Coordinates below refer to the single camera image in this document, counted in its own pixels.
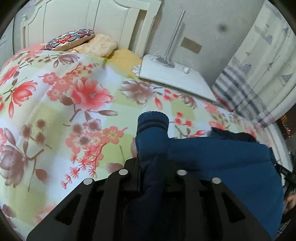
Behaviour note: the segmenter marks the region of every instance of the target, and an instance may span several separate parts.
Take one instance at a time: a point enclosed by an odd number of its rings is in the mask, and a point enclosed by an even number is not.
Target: ribbed cuff
[[[138,118],[137,135],[150,127],[159,127],[168,131],[168,117],[158,111],[148,111],[141,114]]]

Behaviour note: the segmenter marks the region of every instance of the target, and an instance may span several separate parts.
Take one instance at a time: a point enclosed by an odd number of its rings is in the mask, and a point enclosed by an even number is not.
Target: hand
[[[287,204],[284,214],[290,211],[296,205],[296,193],[288,195],[284,201],[284,204]]]

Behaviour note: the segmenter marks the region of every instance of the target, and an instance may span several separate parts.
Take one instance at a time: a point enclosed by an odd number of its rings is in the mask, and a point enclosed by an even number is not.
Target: wall socket plate
[[[186,37],[183,38],[182,43],[181,43],[181,47],[186,48],[190,51],[192,51],[193,53],[199,53],[202,46],[196,42],[194,42],[191,39],[188,39]]]

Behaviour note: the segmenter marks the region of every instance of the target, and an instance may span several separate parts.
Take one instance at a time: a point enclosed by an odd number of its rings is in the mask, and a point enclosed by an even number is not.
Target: triangular cutout
[[[81,194],[77,194],[68,205],[56,216],[56,220],[64,223],[66,225],[70,225],[73,221],[76,209],[78,207],[79,201],[81,198]]]
[[[226,193],[222,194],[222,198],[227,209],[229,222],[235,223],[246,218],[242,211],[235,205],[234,201],[232,201]]]

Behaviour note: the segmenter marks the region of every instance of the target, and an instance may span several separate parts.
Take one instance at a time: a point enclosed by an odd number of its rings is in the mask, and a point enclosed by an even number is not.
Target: white headboard
[[[23,16],[21,47],[47,43],[69,31],[93,29],[128,49],[140,10],[145,10],[135,53],[143,56],[160,0],[39,0],[30,19]]]

